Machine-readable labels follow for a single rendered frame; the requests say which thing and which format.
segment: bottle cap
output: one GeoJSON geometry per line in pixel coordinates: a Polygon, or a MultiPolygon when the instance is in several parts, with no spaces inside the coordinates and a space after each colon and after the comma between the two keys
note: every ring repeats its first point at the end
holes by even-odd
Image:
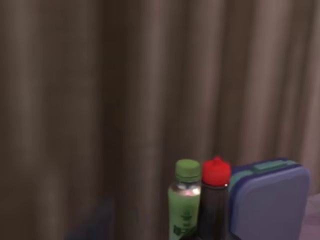
{"type": "Polygon", "coordinates": [[[185,183],[197,182],[201,179],[200,163],[191,159],[181,159],[175,163],[175,178],[185,183]]]}
{"type": "Polygon", "coordinates": [[[221,157],[215,156],[207,160],[202,166],[202,181],[208,185],[219,187],[229,183],[231,176],[230,165],[221,157]]]}

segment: green bottle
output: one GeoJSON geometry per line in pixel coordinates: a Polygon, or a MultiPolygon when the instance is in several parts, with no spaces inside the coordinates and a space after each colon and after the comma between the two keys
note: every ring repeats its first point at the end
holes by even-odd
{"type": "Polygon", "coordinates": [[[175,182],[168,189],[169,240],[179,240],[197,226],[201,166],[191,159],[175,164],[175,182]]]}

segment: bottle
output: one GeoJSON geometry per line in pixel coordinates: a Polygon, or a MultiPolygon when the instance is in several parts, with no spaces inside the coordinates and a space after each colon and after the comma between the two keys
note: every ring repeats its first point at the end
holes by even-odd
{"type": "Polygon", "coordinates": [[[175,164],[175,182],[168,189],[169,240],[180,240],[197,226],[201,166],[191,159],[175,164]]]}
{"type": "Polygon", "coordinates": [[[219,156],[202,166],[197,228],[183,240],[240,240],[228,231],[229,164],[219,156]]]}

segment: curtain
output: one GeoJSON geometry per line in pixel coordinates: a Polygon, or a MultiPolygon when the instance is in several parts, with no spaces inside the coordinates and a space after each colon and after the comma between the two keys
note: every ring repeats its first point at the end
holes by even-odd
{"type": "Polygon", "coordinates": [[[115,239],[167,239],[181,158],[285,156],[320,192],[319,1],[3,0],[0,32],[0,239],[109,198],[115,239]]]}

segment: table surface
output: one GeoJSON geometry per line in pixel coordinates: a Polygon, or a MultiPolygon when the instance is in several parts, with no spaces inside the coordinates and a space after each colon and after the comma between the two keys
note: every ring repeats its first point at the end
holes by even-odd
{"type": "Polygon", "coordinates": [[[320,239],[320,194],[309,197],[299,240],[320,239]]]}

